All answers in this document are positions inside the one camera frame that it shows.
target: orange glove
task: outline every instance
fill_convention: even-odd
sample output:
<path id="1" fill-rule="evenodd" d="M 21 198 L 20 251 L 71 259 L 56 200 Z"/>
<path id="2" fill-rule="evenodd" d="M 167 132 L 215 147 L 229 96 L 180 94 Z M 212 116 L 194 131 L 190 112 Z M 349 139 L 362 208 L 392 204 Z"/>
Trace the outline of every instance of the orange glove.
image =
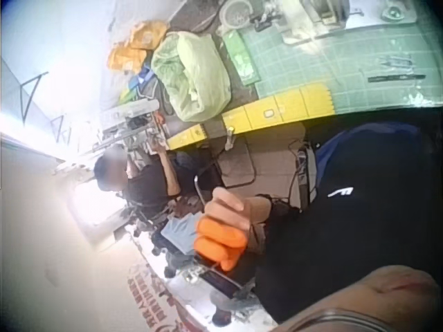
<path id="1" fill-rule="evenodd" d="M 241 199 L 224 188 L 215 188 L 197 224 L 195 251 L 219 263 L 222 270 L 232 270 L 248 245 L 251 222 L 265 220 L 270 211 L 266 199 Z"/>

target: sleeve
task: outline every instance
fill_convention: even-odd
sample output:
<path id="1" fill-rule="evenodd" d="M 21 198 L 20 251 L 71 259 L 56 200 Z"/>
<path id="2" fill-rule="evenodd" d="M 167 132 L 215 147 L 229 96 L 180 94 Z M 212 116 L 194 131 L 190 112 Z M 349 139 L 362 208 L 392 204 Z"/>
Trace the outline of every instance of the sleeve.
<path id="1" fill-rule="evenodd" d="M 275 239 L 278 239 L 282 230 L 286 229 L 286 224 L 296 221 L 300 214 L 300 209 L 290 206 L 288 203 L 278 199 L 272 199 L 271 196 L 258 194 L 271 201 L 271 213 L 269 218 L 264 222 L 264 235 L 266 237 L 265 246 L 267 247 Z"/>
<path id="2" fill-rule="evenodd" d="M 165 174 L 160 163 L 142 169 L 132 185 L 131 197 L 140 203 L 163 204 L 168 200 Z"/>

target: machine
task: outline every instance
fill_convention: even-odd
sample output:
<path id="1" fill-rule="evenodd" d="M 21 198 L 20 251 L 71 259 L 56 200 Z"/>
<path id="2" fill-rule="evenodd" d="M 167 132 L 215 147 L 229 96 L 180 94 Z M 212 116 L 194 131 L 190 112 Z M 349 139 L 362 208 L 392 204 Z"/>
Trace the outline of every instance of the machine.
<path id="1" fill-rule="evenodd" d="M 286 44 L 331 33 L 417 21 L 412 0 L 265 0 L 261 15 L 251 17 L 260 32 L 274 25 Z"/>

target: white wall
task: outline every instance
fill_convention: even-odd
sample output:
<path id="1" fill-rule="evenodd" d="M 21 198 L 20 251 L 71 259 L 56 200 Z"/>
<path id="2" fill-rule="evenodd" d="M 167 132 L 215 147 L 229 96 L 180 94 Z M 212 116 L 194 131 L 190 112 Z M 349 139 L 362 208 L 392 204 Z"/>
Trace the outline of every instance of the white wall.
<path id="1" fill-rule="evenodd" d="M 64 179 L 51 175 L 55 165 L 2 143 L 2 324 L 13 331 L 146 331 L 127 286 L 138 251 L 124 241 L 93 250 L 68 211 Z"/>
<path id="2" fill-rule="evenodd" d="M 169 19 L 183 2 L 10 1 L 2 10 L 1 56 L 20 82 L 49 71 L 35 94 L 49 118 L 96 112 L 112 43 L 128 36 L 140 20 Z"/>

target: black shirt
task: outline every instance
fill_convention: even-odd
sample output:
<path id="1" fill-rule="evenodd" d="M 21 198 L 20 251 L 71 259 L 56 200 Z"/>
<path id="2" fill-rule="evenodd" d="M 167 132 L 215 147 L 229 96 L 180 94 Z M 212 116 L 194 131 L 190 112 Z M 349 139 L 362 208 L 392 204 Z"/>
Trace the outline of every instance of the black shirt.
<path id="1" fill-rule="evenodd" d="M 269 221 L 257 296 L 281 323 L 382 266 L 424 270 L 441 284 L 441 200 L 422 136 L 356 134 L 334 151 L 309 208 Z"/>
<path id="2" fill-rule="evenodd" d="M 193 182 L 195 173 L 178 165 L 175 160 L 171 161 L 181 188 L 180 195 L 195 192 Z M 145 166 L 138 176 L 129 179 L 125 197 L 130 201 L 142 203 L 145 207 L 152 208 L 157 212 L 160 212 L 173 198 L 168 195 L 165 172 L 159 159 L 153 160 L 153 163 Z"/>

